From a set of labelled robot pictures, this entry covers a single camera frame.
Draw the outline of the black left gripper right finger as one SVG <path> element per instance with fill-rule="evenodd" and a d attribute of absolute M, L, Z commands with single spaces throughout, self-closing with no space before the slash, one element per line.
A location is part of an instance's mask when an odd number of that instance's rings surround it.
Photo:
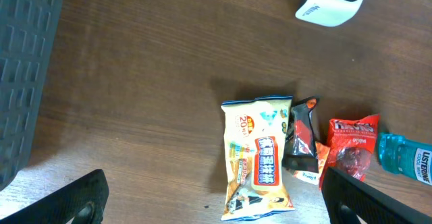
<path fill-rule="evenodd" d="M 431 217 L 330 167 L 321 189 L 331 223 L 430 223 Z"/>

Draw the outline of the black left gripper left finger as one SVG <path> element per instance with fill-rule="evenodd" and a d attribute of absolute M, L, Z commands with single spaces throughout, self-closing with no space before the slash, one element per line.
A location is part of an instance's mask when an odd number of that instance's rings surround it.
<path fill-rule="evenodd" d="M 101 224 L 108 197 L 104 171 L 96 169 L 1 222 Z"/>

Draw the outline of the red candy bag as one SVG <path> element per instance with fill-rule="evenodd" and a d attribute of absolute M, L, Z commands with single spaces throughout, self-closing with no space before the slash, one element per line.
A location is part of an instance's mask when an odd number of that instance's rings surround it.
<path fill-rule="evenodd" d="M 380 115 L 359 120 L 331 119 L 326 146 L 330 151 L 324 171 L 335 167 L 360 180 L 365 180 L 375 144 Z"/>

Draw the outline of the black and red snack packet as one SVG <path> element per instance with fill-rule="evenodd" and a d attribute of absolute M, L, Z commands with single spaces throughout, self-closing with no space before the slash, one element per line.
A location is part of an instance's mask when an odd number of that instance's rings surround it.
<path fill-rule="evenodd" d="M 319 160 L 315 145 L 315 133 L 311 122 L 313 109 L 319 97 L 311 96 L 298 101 L 290 109 L 288 132 L 282 166 L 294 171 L 319 172 Z"/>

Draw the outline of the beige snack bag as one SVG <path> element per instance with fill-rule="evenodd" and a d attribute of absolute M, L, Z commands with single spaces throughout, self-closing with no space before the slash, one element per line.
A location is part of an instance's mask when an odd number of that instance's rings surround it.
<path fill-rule="evenodd" d="M 226 101 L 227 192 L 222 221 L 253 221 L 294 210 L 282 180 L 292 96 Z"/>

